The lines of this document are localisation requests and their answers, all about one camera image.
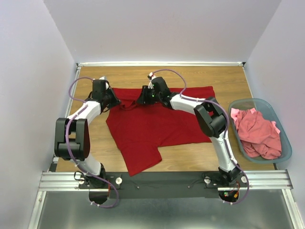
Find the metal frame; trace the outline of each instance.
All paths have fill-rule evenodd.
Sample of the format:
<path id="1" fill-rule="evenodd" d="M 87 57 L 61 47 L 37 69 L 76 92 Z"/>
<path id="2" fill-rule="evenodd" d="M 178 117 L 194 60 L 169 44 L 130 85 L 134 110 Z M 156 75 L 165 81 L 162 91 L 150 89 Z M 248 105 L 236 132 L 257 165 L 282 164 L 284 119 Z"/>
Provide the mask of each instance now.
<path id="1" fill-rule="evenodd" d="M 186 62 L 186 61 L 113 61 L 79 63 L 82 66 L 243 66 L 242 62 Z"/>
<path id="2" fill-rule="evenodd" d="M 289 189 L 282 189 L 285 203 L 287 205 L 292 224 L 295 229 L 304 229 L 304 223 L 301 218 L 301 214 L 297 207 L 297 204 L 292 196 L 292 192 Z"/>
<path id="3" fill-rule="evenodd" d="M 80 75 L 82 66 L 242 66 L 242 62 L 96 62 L 96 63 L 79 63 L 75 79 Z M 70 113 L 72 99 L 69 99 L 65 116 Z M 293 188 L 289 174 L 286 170 L 270 170 L 270 171 L 246 171 L 249 177 L 250 189 L 281 189 L 295 229 L 304 229 L 302 218 L 295 203 L 291 189 Z M 56 173 L 44 172 L 34 204 L 32 216 L 29 223 L 29 229 L 36 229 L 43 210 L 44 200 L 48 191 L 84 191 L 78 188 L 78 182 L 74 180 L 74 173 Z"/>

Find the wooden surface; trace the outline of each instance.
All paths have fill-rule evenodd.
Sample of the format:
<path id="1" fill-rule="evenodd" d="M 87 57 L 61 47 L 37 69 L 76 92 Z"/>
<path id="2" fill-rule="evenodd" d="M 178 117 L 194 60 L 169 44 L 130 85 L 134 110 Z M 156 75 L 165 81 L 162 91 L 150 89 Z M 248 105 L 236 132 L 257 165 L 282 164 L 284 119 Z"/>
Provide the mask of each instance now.
<path id="1" fill-rule="evenodd" d="M 112 87 L 141 88 L 148 84 L 147 75 L 167 67 L 82 67 L 80 76 L 100 78 L 107 76 Z M 237 99 L 251 98 L 248 84 L 240 66 L 179 66 L 171 67 L 182 74 L 188 87 L 213 86 L 216 99 L 226 110 L 229 104 Z M 183 81 L 174 73 L 162 72 L 169 87 L 183 87 Z M 75 97 L 85 99 L 92 89 L 89 80 L 80 80 Z M 71 114 L 78 110 L 81 102 L 73 101 Z M 106 171 L 127 171 L 123 157 L 106 125 L 108 112 L 93 120 L 90 124 L 91 153 L 106 168 Z M 270 170 L 273 164 L 261 165 L 248 161 L 239 150 L 232 129 L 229 129 L 229 140 L 238 163 L 244 170 Z M 162 162 L 146 171 L 207 171 L 217 170 L 218 160 L 212 143 L 187 144 L 180 146 L 159 147 Z M 74 164 L 59 160 L 58 172 L 75 171 Z"/>

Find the laundry basket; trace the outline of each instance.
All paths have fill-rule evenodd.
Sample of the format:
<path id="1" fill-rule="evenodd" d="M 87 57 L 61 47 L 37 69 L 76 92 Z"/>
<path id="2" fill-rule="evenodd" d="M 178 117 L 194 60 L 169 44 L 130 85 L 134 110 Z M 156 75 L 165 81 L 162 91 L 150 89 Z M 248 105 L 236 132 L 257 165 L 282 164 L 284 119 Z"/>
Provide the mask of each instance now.
<path id="1" fill-rule="evenodd" d="M 291 153 L 292 153 L 291 145 L 289 143 L 289 140 L 286 136 L 286 133 L 285 133 L 280 121 L 278 120 L 278 118 L 275 114 L 275 111 L 273 110 L 272 106 L 268 102 L 266 102 L 265 100 L 262 100 L 262 99 L 236 100 L 236 101 L 232 102 L 229 106 L 229 116 L 231 114 L 232 108 L 244 110 L 244 111 L 255 108 L 257 111 L 260 111 L 263 114 L 264 119 L 270 120 L 270 121 L 276 121 L 276 127 L 281 131 L 280 139 L 281 139 L 281 144 L 282 144 L 282 153 L 281 153 L 280 157 L 278 157 L 277 159 L 273 159 L 273 160 L 264 159 L 261 156 L 249 157 L 247 155 L 247 153 L 244 151 L 243 145 L 240 141 L 239 135 L 235 128 L 234 121 L 232 118 L 230 118 L 231 123 L 233 125 L 234 134 L 238 141 L 239 148 L 248 160 L 253 161 L 255 163 L 259 163 L 259 164 L 270 164 L 270 163 L 283 162 L 290 158 Z"/>

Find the red shirt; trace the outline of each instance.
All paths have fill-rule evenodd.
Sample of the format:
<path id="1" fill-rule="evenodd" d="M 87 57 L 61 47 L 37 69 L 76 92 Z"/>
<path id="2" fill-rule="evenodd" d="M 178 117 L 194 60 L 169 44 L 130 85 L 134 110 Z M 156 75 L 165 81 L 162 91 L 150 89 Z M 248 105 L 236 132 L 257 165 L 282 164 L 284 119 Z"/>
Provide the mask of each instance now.
<path id="1" fill-rule="evenodd" d="M 136 104 L 141 89 L 114 88 L 114 92 L 122 103 L 110 110 L 106 123 L 130 176 L 162 161 L 158 146 L 211 142 L 193 114 L 171 110 L 160 103 Z M 211 86 L 187 88 L 183 94 L 194 98 L 215 97 Z"/>

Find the white wall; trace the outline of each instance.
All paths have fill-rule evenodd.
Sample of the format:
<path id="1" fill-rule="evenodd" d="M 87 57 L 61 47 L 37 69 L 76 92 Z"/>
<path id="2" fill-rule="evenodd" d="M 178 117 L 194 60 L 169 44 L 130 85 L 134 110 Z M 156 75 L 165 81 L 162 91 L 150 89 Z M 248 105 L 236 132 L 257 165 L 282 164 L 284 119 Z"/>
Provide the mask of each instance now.
<path id="1" fill-rule="evenodd" d="M 246 61 L 280 0 L 44 0 L 76 62 Z"/>
<path id="2" fill-rule="evenodd" d="M 25 229 L 75 73 L 42 0 L 0 1 L 0 228 Z"/>
<path id="3" fill-rule="evenodd" d="M 277 113 L 293 148 L 288 168 L 305 219 L 305 1 L 283 0 L 245 65 L 254 97 Z"/>

